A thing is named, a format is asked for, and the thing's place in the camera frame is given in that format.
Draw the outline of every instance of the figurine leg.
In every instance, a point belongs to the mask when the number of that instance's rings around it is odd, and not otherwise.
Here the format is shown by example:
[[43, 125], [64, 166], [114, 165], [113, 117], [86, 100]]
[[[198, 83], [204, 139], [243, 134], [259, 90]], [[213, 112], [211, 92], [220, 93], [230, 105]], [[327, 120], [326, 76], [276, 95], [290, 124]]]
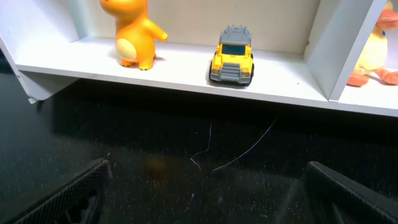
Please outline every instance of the figurine leg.
[[149, 57], [138, 64], [138, 68], [140, 70], [149, 70], [154, 66], [154, 59], [153, 57]]
[[389, 72], [385, 68], [379, 68], [374, 72], [387, 84], [398, 85], [398, 71]]
[[364, 76], [364, 73], [365, 71], [363, 68], [354, 68], [354, 71], [352, 72], [347, 84], [356, 87], [361, 87], [367, 84], [369, 78]]
[[130, 61], [125, 60], [125, 59], [122, 58], [121, 65], [122, 65], [123, 67], [131, 67], [131, 66], [133, 66], [133, 65], [135, 65], [135, 64], [136, 64], [135, 62], [130, 62]]

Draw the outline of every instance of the orange toy figure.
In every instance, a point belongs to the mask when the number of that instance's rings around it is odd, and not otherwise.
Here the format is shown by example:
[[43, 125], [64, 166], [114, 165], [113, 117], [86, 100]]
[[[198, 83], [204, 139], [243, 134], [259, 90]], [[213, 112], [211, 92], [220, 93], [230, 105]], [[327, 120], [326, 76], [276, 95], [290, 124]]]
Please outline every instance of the orange toy figure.
[[121, 65], [140, 70], [154, 66], [155, 41], [168, 35], [148, 19], [147, 0], [100, 0], [105, 12], [116, 18], [116, 51]]
[[396, 28], [398, 28], [398, 12], [392, 10], [392, 2], [388, 1], [347, 84], [363, 86], [369, 81], [369, 77], [365, 75], [374, 72], [386, 83], [398, 85], [398, 72], [389, 72], [382, 67], [387, 59], [387, 38], [384, 30]]

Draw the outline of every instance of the toy car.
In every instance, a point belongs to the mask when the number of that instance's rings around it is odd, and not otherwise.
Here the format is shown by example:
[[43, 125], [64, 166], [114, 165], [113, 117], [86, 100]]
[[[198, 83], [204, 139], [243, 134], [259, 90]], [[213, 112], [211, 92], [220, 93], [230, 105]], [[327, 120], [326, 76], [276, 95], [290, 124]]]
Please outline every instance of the toy car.
[[250, 85], [254, 76], [251, 33], [247, 27], [228, 26], [210, 65], [209, 79], [214, 82]]

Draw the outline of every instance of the figurine head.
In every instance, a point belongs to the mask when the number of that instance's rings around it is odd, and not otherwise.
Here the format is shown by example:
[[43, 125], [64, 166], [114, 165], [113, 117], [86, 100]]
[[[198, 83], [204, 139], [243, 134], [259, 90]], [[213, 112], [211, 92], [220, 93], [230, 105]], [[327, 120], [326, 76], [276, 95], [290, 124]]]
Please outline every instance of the figurine head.
[[100, 0], [104, 11], [118, 18], [136, 17], [147, 10], [147, 0]]
[[377, 27], [385, 30], [398, 28], [398, 12], [395, 12], [392, 7], [392, 2], [388, 0], [386, 6], [384, 6], [383, 11], [381, 12], [379, 20], [377, 20]]

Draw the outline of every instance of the dark glossy surface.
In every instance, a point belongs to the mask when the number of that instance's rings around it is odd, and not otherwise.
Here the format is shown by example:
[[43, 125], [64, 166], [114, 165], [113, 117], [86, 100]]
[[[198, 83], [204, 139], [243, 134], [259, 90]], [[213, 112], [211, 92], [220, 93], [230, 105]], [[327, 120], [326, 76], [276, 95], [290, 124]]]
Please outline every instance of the dark glossy surface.
[[[251, 151], [273, 120], [275, 125]], [[211, 124], [211, 141], [209, 130]], [[398, 200], [395, 118], [80, 80], [30, 105], [0, 74], [0, 201], [111, 161], [102, 223], [311, 223], [318, 161]]]

